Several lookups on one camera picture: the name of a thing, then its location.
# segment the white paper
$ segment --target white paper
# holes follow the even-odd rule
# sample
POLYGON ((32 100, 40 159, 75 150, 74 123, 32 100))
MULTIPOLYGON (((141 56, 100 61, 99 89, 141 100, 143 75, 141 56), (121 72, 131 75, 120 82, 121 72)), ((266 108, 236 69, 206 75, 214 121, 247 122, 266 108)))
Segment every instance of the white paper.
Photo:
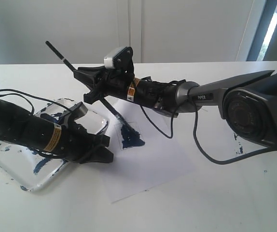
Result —
MULTIPOLYGON (((115 106, 123 117, 141 134, 145 145, 123 149, 120 122, 112 116, 107 135, 114 162, 102 166, 101 175, 111 202, 129 197, 146 189, 171 181, 192 170, 188 155, 173 139, 160 134, 148 122, 139 106, 119 100, 115 106)), ((163 116, 146 109, 156 125, 168 133, 163 116)))

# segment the label sticker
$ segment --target label sticker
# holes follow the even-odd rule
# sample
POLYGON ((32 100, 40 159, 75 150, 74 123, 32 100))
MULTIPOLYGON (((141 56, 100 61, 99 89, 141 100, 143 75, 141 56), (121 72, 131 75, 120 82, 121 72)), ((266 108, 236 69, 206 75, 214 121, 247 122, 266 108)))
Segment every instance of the label sticker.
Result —
POLYGON ((48 152, 53 151, 59 142, 59 139, 61 136, 61 126, 56 123, 54 123, 54 125, 55 125, 55 127, 54 127, 54 131, 53 131, 51 140, 48 142, 46 147, 43 149, 44 151, 48 151, 48 152))
MULTIPOLYGON (((135 83, 135 86, 138 86, 140 79, 134 78, 133 81, 135 83)), ((134 95, 135 95, 135 89, 134 89, 133 83, 131 83, 129 88, 128 88, 127 100, 130 101, 130 102, 133 102, 134 101, 134 95)))

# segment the white tabletop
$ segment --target white tabletop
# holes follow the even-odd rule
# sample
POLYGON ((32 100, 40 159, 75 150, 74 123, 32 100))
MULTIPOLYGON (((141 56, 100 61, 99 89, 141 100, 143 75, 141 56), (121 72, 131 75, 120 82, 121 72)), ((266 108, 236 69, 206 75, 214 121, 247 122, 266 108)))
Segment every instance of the white tabletop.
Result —
MULTIPOLYGON (((186 79, 199 84, 262 70, 277 71, 277 62, 135 65, 137 77, 151 75, 156 81, 186 79)), ((0 65, 0 88, 77 101, 87 92, 65 65, 0 65)), ((6 100, 28 108, 18 98, 6 100)), ((33 102, 36 110, 45 105, 33 102)), ((104 109, 98 102, 96 106, 104 109)), ((6 184, 8 177, 0 173, 0 232, 277 231, 277 152, 226 166, 213 164, 194 144, 193 122, 193 114, 180 115, 174 134, 189 153, 194 171, 113 204, 99 172, 88 164, 69 165, 38 192, 6 184)), ((235 154, 233 132, 216 107, 200 111, 198 137, 213 157, 235 154)), ((246 151, 257 148, 248 142, 243 146, 246 151)))

